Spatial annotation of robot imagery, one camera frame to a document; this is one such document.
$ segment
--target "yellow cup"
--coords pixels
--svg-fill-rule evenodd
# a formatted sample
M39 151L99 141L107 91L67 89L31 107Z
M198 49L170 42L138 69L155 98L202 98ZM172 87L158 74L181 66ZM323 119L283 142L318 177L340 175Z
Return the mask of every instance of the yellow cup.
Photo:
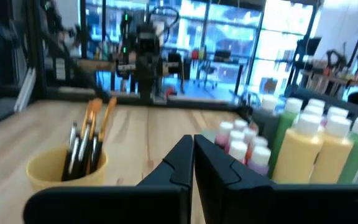
M102 151L97 171L80 179L62 182L67 148L68 146L58 147L39 154L29 161L25 168L25 173L34 191L49 187L100 186L104 184L108 164L108 157L104 151Z

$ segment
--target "chair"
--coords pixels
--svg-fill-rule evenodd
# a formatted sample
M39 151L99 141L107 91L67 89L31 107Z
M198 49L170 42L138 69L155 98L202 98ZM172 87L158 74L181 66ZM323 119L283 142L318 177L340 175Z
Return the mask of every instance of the chair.
M211 61L203 61L200 63L198 69L201 72L204 72L204 78L201 80L194 80L193 83L197 83L197 86L200 87L200 82L204 82L204 88L206 87L207 82L210 82L212 85L212 89L215 89L215 87L218 85L217 82L214 82L212 80L208 80L208 75L213 74L217 68L214 66L211 66Z

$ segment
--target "shelf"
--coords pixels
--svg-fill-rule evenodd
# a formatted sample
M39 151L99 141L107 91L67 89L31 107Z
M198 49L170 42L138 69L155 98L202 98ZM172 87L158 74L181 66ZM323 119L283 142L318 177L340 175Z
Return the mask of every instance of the shelf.
M319 78L323 78L325 80L329 80L331 82L334 82L334 83L337 83L337 84L342 84L342 85L347 85L347 83L348 83L348 80L345 80L343 78L330 77L330 76L326 76L326 75L323 75L323 74L317 74L317 73L304 71L304 70L301 70L301 74L305 75L305 76L315 75L315 76L318 76ZM358 86L358 82L351 81L349 86Z

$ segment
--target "white wall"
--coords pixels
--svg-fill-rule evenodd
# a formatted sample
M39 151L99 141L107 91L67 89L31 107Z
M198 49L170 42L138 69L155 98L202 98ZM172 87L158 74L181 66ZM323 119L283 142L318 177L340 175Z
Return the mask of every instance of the white wall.
M327 50L343 52L349 60L358 38L358 0L325 0L314 36L322 37L315 58L325 58Z

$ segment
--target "wooden tabletop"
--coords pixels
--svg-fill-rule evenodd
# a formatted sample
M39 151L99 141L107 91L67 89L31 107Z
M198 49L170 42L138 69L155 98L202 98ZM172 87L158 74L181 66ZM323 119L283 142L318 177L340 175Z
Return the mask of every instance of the wooden tabletop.
M27 161L39 152L65 144L72 122L81 124L85 109L85 103L38 101L27 111L0 122L0 223L23 223L22 209L33 194L25 175ZM111 117L104 143L109 156L106 185L136 185L183 135L216 129L221 120L233 120L236 115L117 106ZM195 180L192 223L204 223Z

